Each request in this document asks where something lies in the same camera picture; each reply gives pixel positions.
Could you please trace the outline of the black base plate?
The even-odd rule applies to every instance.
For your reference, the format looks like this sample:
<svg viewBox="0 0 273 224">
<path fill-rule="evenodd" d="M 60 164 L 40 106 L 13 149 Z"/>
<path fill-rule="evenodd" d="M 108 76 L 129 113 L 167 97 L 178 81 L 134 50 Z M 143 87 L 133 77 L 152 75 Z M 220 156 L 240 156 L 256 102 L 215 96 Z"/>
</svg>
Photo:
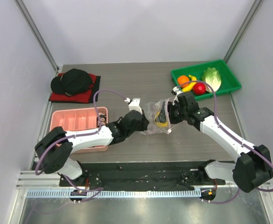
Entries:
<svg viewBox="0 0 273 224">
<path fill-rule="evenodd" d="M 73 180 L 77 187 L 105 191 L 182 191 L 195 186 L 225 185 L 203 171 L 211 161 L 82 163 L 82 177 Z"/>
</svg>

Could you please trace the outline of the floral rolled sock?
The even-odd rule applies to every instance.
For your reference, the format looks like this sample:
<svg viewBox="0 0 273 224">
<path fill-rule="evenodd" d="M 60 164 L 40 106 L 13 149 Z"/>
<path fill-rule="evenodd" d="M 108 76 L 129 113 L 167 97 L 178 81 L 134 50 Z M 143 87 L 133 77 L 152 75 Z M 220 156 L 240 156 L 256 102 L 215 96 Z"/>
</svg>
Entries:
<svg viewBox="0 0 273 224">
<path fill-rule="evenodd" d="M 100 126 L 100 125 L 105 126 L 106 120 L 107 120 L 106 113 L 99 112 L 97 117 L 97 126 Z"/>
</svg>

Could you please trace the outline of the green plastic tray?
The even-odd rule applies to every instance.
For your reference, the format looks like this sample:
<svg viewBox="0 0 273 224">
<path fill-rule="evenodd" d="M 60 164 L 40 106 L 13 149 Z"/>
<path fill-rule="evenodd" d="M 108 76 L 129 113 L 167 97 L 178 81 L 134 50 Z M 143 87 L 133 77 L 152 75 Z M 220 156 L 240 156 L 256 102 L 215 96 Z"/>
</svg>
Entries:
<svg viewBox="0 0 273 224">
<path fill-rule="evenodd" d="M 175 86 L 178 85 L 178 77 L 183 75 L 192 75 L 201 80 L 203 72 L 208 68 L 217 69 L 221 75 L 222 82 L 220 88 L 216 91 L 216 96 L 229 94 L 241 88 L 240 82 L 223 60 L 215 60 L 171 70 L 172 80 Z"/>
</svg>

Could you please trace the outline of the clear zip top bag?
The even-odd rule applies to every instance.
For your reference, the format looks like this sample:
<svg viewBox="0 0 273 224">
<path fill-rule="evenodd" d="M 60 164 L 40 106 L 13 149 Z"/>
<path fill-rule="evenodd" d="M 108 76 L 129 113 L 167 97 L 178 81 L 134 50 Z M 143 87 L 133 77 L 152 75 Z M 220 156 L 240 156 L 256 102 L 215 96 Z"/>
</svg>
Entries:
<svg viewBox="0 0 273 224">
<path fill-rule="evenodd" d="M 170 134 L 172 129 L 181 123 L 181 121 L 178 121 L 178 123 L 175 124 L 173 121 L 170 121 L 169 109 L 166 109 L 166 106 L 168 104 L 171 105 L 172 99 L 173 98 L 168 98 L 162 99 L 158 102 L 149 102 L 144 106 L 144 115 L 149 121 L 149 124 L 147 130 L 141 132 L 142 134 Z"/>
</svg>

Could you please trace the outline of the yellow toy banana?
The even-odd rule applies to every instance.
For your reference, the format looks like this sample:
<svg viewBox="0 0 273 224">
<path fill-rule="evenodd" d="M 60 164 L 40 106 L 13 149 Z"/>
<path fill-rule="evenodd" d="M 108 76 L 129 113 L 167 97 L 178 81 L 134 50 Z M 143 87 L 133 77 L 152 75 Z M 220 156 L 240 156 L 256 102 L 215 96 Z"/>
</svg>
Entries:
<svg viewBox="0 0 273 224">
<path fill-rule="evenodd" d="M 190 78 L 191 83 L 189 83 L 186 87 L 182 88 L 183 92 L 191 91 L 193 89 L 194 85 L 196 84 L 197 78 L 195 76 L 188 75 L 188 77 Z"/>
</svg>

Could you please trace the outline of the pink compartment organizer tray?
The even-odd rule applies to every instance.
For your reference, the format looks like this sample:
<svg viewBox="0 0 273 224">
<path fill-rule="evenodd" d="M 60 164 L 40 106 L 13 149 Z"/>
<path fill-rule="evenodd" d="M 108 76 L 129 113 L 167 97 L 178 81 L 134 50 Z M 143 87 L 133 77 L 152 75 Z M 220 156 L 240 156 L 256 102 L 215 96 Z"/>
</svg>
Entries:
<svg viewBox="0 0 273 224">
<path fill-rule="evenodd" d="M 106 107 L 97 107 L 98 112 L 106 113 L 108 122 L 108 110 Z M 55 111 L 51 117 L 49 131 L 53 128 L 61 126 L 65 131 L 85 131 L 98 128 L 97 114 L 95 108 L 82 108 Z M 95 146 L 78 150 L 75 154 L 103 152 L 108 146 Z"/>
</svg>

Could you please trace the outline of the yellow toy lemon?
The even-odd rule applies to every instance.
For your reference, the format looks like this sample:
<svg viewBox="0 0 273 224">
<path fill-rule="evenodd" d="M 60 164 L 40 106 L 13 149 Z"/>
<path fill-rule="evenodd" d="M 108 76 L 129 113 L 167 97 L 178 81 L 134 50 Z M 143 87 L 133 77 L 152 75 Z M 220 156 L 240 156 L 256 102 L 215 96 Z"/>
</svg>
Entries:
<svg viewBox="0 0 273 224">
<path fill-rule="evenodd" d="M 158 112 L 155 116 L 155 123 L 159 127 L 167 127 L 168 122 L 167 122 L 167 116 L 165 112 Z"/>
</svg>

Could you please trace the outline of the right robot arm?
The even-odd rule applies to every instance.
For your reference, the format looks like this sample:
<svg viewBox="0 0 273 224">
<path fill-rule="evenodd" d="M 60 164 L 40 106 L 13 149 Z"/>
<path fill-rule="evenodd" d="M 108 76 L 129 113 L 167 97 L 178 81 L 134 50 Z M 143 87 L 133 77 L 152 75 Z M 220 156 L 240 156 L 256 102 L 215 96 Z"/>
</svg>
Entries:
<svg viewBox="0 0 273 224">
<path fill-rule="evenodd" d="M 179 92 L 173 101 L 166 100 L 155 115 L 159 126 L 182 121 L 211 137 L 234 160 L 234 163 L 209 162 L 197 173 L 202 184 L 221 179 L 234 182 L 242 191 L 249 193 L 273 178 L 269 149 L 264 145 L 255 146 L 235 134 L 210 109 L 200 108 L 191 92 Z"/>
</svg>

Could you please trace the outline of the black cap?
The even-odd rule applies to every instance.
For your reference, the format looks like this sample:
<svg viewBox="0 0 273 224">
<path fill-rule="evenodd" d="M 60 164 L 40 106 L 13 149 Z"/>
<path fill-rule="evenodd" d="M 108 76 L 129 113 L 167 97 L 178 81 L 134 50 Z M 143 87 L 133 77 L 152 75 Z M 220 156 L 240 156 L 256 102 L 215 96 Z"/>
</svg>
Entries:
<svg viewBox="0 0 273 224">
<path fill-rule="evenodd" d="M 50 87 L 53 93 L 70 97 L 88 91 L 93 84 L 91 76 L 86 71 L 71 69 L 53 78 Z"/>
</svg>

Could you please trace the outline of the orange toy orange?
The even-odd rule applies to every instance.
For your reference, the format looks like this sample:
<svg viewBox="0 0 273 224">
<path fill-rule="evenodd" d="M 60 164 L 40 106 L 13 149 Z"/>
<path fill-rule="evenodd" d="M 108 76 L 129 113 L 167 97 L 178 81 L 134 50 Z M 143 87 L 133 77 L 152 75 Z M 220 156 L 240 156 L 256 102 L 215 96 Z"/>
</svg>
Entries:
<svg viewBox="0 0 273 224">
<path fill-rule="evenodd" d="M 186 86 L 188 86 L 189 81 L 190 81 L 190 79 L 186 75 L 182 75 L 182 76 L 179 76 L 177 78 L 177 82 L 178 82 L 178 84 L 180 85 L 181 88 L 185 88 Z"/>
</svg>

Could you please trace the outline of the green toy lettuce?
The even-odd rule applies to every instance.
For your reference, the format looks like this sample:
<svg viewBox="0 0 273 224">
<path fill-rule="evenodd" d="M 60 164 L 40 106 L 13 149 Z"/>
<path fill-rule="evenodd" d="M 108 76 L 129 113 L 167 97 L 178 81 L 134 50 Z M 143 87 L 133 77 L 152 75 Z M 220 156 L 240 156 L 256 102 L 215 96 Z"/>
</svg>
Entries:
<svg viewBox="0 0 273 224">
<path fill-rule="evenodd" d="M 216 68 L 207 68 L 201 77 L 201 80 L 211 86 L 214 92 L 216 92 L 222 83 L 221 74 Z"/>
</svg>

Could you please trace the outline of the red toy apple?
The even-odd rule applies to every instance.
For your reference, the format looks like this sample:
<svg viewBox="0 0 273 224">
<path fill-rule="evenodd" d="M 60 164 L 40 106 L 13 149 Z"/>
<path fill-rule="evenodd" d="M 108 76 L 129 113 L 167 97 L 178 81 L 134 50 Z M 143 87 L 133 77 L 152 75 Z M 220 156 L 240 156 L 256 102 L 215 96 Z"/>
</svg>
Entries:
<svg viewBox="0 0 273 224">
<path fill-rule="evenodd" d="M 206 86 L 203 83 L 196 83 L 192 91 L 195 95 L 201 96 L 206 93 Z"/>
</svg>

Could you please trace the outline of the red and black cloth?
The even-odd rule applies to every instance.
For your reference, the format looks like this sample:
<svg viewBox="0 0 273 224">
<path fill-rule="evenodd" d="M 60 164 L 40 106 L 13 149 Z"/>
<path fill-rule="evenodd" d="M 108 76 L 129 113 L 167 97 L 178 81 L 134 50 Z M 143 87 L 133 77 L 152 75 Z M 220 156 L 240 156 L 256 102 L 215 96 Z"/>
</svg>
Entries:
<svg viewBox="0 0 273 224">
<path fill-rule="evenodd" d="M 89 74 L 94 82 L 93 87 L 84 93 L 79 93 L 74 96 L 59 95 L 56 93 L 51 93 L 49 101 L 52 103 L 76 103 L 76 104 L 90 104 L 93 103 L 93 96 L 99 90 L 101 76 L 95 76 L 94 74 Z"/>
</svg>

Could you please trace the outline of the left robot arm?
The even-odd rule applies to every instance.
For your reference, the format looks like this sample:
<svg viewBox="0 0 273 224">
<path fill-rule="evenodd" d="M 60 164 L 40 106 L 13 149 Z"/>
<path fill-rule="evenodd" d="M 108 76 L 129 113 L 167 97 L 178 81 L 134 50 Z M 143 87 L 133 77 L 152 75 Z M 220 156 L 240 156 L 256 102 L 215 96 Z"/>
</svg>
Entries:
<svg viewBox="0 0 273 224">
<path fill-rule="evenodd" d="M 78 161 L 70 158 L 71 154 L 90 147 L 121 143 L 134 132 L 147 130 L 148 125 L 143 112 L 132 110 L 117 121 L 95 129 L 72 132 L 55 127 L 35 146 L 39 158 L 35 174 L 57 172 L 74 185 L 82 186 L 86 182 L 86 173 Z"/>
</svg>

